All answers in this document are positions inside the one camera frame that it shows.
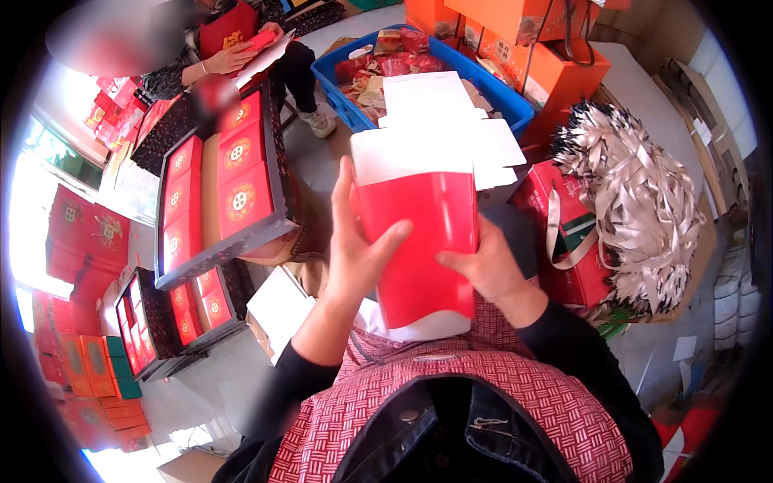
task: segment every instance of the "shoe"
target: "shoe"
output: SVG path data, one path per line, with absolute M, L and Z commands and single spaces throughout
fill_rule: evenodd
M 314 112 L 298 112 L 298 117 L 312 128 L 314 136 L 323 139 L 335 131 L 338 125 L 335 119 L 327 117 L 324 112 L 317 108 Z

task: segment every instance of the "blue plastic crate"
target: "blue plastic crate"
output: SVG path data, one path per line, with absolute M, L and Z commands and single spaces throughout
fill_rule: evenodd
M 414 27 L 406 25 L 389 26 L 386 28 L 399 29 L 400 27 L 416 30 Z M 368 44 L 376 45 L 378 34 L 378 32 L 373 32 L 361 39 L 348 43 L 325 54 L 312 64 L 312 72 L 325 91 L 328 104 L 335 109 L 335 112 L 341 116 L 341 119 L 349 126 L 352 132 L 376 129 L 377 126 L 338 89 L 338 80 L 335 78 L 335 65 L 342 60 L 347 60 L 349 53 L 353 50 Z M 430 54 L 459 72 L 459 77 L 472 82 L 492 107 L 502 113 L 505 121 L 510 125 L 510 130 L 516 137 L 519 137 L 529 121 L 534 117 L 534 109 L 532 109 L 529 103 L 476 62 L 473 62 L 434 37 L 430 37 L 429 40 Z

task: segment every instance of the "metal button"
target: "metal button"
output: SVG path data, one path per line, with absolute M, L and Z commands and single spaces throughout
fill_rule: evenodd
M 445 454 L 439 454 L 435 457 L 435 466 L 438 468 L 445 468 L 451 463 L 451 460 L 448 459 L 448 456 Z
M 400 420 L 408 424 L 413 423 L 418 417 L 419 417 L 419 412 L 416 410 L 405 410 L 402 413 L 400 413 Z

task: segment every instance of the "person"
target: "person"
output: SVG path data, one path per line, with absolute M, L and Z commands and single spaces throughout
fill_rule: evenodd
M 652 422 L 604 339 L 534 283 L 514 206 L 493 210 L 509 240 L 479 215 L 477 253 L 437 256 L 480 295 L 470 332 L 396 343 L 353 327 L 412 223 L 368 244 L 352 188 L 344 158 L 328 284 L 214 483 L 660 479 Z
M 200 26 L 186 29 L 183 51 L 171 65 L 145 74 L 145 89 L 154 99 L 172 99 L 208 73 L 232 74 L 247 65 L 258 51 L 247 40 L 271 30 L 278 42 L 284 35 L 284 10 L 280 0 L 195 0 L 209 9 Z M 274 102 L 281 109 L 286 89 L 295 99 L 298 117 L 314 136 L 325 138 L 335 130 L 335 120 L 317 107 L 311 71 L 314 52 L 300 42 L 290 42 L 284 55 L 269 69 Z

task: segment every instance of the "red patterned apron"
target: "red patterned apron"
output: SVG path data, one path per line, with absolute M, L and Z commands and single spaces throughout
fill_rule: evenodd
M 207 60 L 221 50 L 245 42 L 257 33 L 258 14 L 238 0 L 237 6 L 209 24 L 199 26 L 199 56 Z M 237 72 L 228 74 L 235 77 Z
M 622 482 L 632 470 L 620 430 L 574 377 L 537 362 L 502 312 L 478 298 L 467 334 L 393 342 L 356 329 L 333 386 L 308 398 L 282 440 L 268 481 L 330 481 L 383 401 L 414 377 L 464 373 L 509 394 L 545 430 L 580 481 Z

